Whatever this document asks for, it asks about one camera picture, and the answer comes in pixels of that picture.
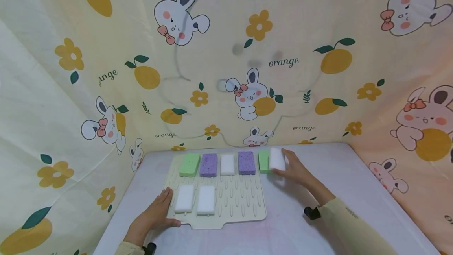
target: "green sponge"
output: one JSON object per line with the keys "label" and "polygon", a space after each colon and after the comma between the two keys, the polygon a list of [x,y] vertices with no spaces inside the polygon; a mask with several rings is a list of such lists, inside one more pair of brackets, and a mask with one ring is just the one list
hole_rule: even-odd
{"label": "green sponge", "polygon": [[269,170],[269,151],[260,151],[258,153],[258,162],[260,163],[260,174],[270,174]]}
{"label": "green sponge", "polygon": [[200,154],[188,153],[181,168],[179,168],[179,176],[195,177],[197,175],[198,166],[200,165]]}

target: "hand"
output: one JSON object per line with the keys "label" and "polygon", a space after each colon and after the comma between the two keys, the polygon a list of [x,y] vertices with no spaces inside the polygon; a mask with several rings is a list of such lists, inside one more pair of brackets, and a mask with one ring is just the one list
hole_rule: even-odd
{"label": "hand", "polygon": [[294,183],[307,186],[314,179],[316,179],[310,171],[300,162],[299,158],[293,151],[285,150],[282,148],[282,153],[288,159],[288,168],[286,171],[279,169],[273,169],[272,172],[276,175],[286,178],[287,180],[293,181]]}
{"label": "hand", "polygon": [[176,219],[167,219],[173,190],[170,187],[162,190],[154,202],[143,211],[129,227],[124,241],[137,246],[142,246],[148,232],[152,229],[167,228],[170,226],[180,227],[181,222]]}

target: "white sponge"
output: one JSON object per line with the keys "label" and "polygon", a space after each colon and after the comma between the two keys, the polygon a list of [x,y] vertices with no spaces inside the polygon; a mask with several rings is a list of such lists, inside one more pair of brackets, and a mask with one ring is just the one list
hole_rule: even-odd
{"label": "white sponge", "polygon": [[175,213],[191,213],[194,194],[194,185],[180,186],[178,198],[176,198]]}
{"label": "white sponge", "polygon": [[215,187],[200,186],[197,214],[214,214],[215,211]]}
{"label": "white sponge", "polygon": [[286,170],[286,163],[281,149],[271,148],[271,155],[269,157],[269,169]]}
{"label": "white sponge", "polygon": [[234,175],[234,155],[222,155],[220,159],[220,175]]}

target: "sleeve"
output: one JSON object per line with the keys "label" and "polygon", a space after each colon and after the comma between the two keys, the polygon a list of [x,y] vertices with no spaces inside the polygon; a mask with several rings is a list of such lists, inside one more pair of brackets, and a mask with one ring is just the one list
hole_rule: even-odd
{"label": "sleeve", "polygon": [[318,208],[326,225],[355,255],[398,255],[381,235],[339,198]]}
{"label": "sleeve", "polygon": [[144,251],[135,244],[123,241],[114,255],[144,255]]}

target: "yellow fabric backdrop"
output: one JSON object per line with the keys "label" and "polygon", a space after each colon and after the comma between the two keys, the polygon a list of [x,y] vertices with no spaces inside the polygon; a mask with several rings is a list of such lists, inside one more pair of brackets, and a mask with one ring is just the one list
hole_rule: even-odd
{"label": "yellow fabric backdrop", "polygon": [[453,252],[453,0],[0,2],[0,253],[92,254],[148,151],[311,142]]}

